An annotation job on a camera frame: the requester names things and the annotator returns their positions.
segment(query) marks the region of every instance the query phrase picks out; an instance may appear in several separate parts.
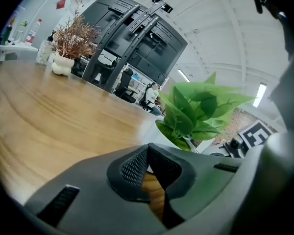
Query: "fluorescent light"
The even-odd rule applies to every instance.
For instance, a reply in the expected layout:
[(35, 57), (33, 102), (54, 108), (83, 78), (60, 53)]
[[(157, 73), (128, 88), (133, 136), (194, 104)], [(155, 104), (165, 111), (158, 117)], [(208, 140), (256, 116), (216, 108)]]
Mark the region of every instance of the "fluorescent light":
[(255, 99), (253, 106), (258, 107), (260, 104), (261, 99), (263, 98), (265, 91), (266, 91), (267, 86), (263, 83), (260, 83), (258, 93), (257, 93), (257, 98)]
[(181, 75), (182, 75), (182, 77), (184, 77), (184, 79), (187, 81), (187, 82), (189, 82), (190, 80), (186, 77), (186, 75), (183, 73), (183, 71), (181, 71), (181, 70), (177, 70)]

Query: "white planter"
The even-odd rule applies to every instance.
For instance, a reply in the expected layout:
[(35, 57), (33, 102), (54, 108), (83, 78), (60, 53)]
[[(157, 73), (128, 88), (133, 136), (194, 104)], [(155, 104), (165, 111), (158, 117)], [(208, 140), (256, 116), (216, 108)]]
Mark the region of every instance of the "white planter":
[[(180, 149), (178, 146), (176, 146), (174, 143), (172, 143), (169, 139), (166, 138), (165, 135), (162, 134), (162, 132), (158, 129), (156, 122), (163, 122), (162, 120), (156, 120), (153, 125), (150, 127), (150, 129), (147, 131), (147, 134), (144, 136), (144, 144), (148, 144), (148, 143), (155, 143), (155, 144), (163, 144), (163, 145), (167, 145), (176, 149)], [(191, 141), (189, 140), (185, 140), (187, 142), (187, 144), (190, 146), (192, 152), (195, 152), (195, 147), (193, 146), (193, 144), (191, 143)], [(152, 172), (152, 169), (150, 168), (150, 166), (147, 169), (148, 172)]]
[(73, 65), (74, 65), (73, 59), (61, 57), (57, 53), (54, 56), (54, 60), (51, 67), (54, 74), (68, 76), (71, 73), (71, 68)]

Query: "person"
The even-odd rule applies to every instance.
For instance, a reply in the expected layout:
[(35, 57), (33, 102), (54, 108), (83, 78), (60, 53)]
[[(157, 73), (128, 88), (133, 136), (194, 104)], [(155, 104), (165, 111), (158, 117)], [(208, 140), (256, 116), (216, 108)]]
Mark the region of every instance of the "person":
[(148, 107), (151, 108), (150, 113), (154, 114), (155, 116), (162, 115), (161, 110), (158, 108), (158, 106), (155, 105), (155, 100), (158, 95), (159, 95), (158, 86), (156, 83), (152, 83), (151, 87), (149, 89), (147, 89), (147, 91), (146, 91), (146, 103), (148, 103), (148, 101), (150, 101)]

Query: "wood grain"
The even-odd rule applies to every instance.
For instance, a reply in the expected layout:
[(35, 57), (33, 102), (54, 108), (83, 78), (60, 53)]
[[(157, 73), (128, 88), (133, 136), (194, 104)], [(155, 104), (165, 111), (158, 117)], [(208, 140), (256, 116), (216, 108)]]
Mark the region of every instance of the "wood grain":
[[(0, 62), (0, 180), (24, 203), (76, 162), (142, 144), (155, 116), (74, 76), (24, 61)], [(144, 189), (161, 214), (161, 187)]]

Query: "bottle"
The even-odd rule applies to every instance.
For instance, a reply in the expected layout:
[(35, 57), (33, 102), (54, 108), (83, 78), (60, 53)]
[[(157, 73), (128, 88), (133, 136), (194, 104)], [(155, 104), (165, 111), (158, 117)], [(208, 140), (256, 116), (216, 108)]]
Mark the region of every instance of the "bottle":
[(48, 36), (47, 40), (43, 40), (40, 45), (40, 48), (37, 53), (36, 63), (40, 65), (47, 65), (48, 59), (51, 55), (52, 51), (52, 41), (53, 41), (53, 34), (55, 31), (52, 32), (50, 36)]
[(26, 37), (26, 40), (25, 40), (25, 43), (27, 45), (32, 44), (32, 42), (33, 42), (33, 40), (39, 30), (40, 22), (41, 22), (41, 19), (38, 19), (37, 23), (35, 23), (34, 26), (31, 28), (31, 30), (29, 31), (28, 36)]
[(2, 35), (2, 40), (1, 40), (1, 45), (6, 45), (6, 42), (8, 41), (9, 39), (9, 36), (10, 36), (10, 33), (11, 33), (11, 30), (12, 30), (12, 25), (15, 21), (15, 17), (13, 17), (8, 25), (7, 28), (5, 28), (4, 30), (4, 33)]

